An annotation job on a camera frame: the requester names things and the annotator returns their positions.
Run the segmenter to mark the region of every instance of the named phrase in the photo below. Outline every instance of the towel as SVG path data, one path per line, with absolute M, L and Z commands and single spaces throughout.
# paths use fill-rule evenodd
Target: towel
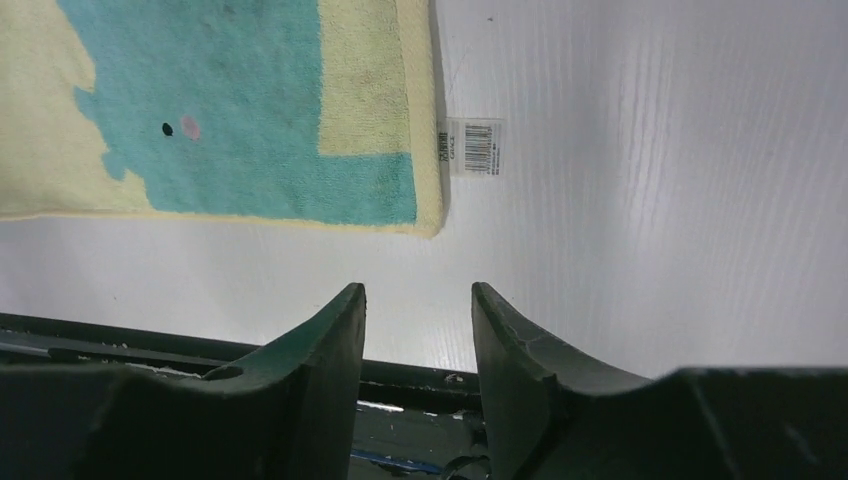
M 0 218 L 433 236 L 427 0 L 0 0 Z

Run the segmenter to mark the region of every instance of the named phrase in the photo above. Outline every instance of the barcode label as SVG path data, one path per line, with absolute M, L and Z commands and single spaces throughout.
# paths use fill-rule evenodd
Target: barcode label
M 439 160 L 454 175 L 501 174 L 502 120 L 447 118 L 439 122 Z

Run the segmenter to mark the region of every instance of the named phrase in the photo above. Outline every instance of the black metal frame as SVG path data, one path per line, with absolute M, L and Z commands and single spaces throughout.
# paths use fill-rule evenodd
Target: black metal frame
M 486 284 L 479 376 L 362 361 L 364 319 L 361 285 L 261 348 L 0 314 L 0 478 L 848 478 L 843 369 L 644 379 Z

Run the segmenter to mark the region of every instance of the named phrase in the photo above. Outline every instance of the teal fabric patch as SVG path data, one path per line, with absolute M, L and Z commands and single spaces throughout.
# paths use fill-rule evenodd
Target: teal fabric patch
M 94 60 L 103 163 L 162 211 L 414 223 L 409 153 L 318 154 L 317 0 L 59 0 Z

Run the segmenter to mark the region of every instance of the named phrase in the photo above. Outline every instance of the white surface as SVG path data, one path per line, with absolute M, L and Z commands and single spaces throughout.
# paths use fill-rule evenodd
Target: white surface
M 447 112 L 507 119 L 432 241 L 0 224 L 0 310 L 262 343 L 347 282 L 366 356 L 473 370 L 470 284 L 614 365 L 848 363 L 848 3 L 444 0 Z

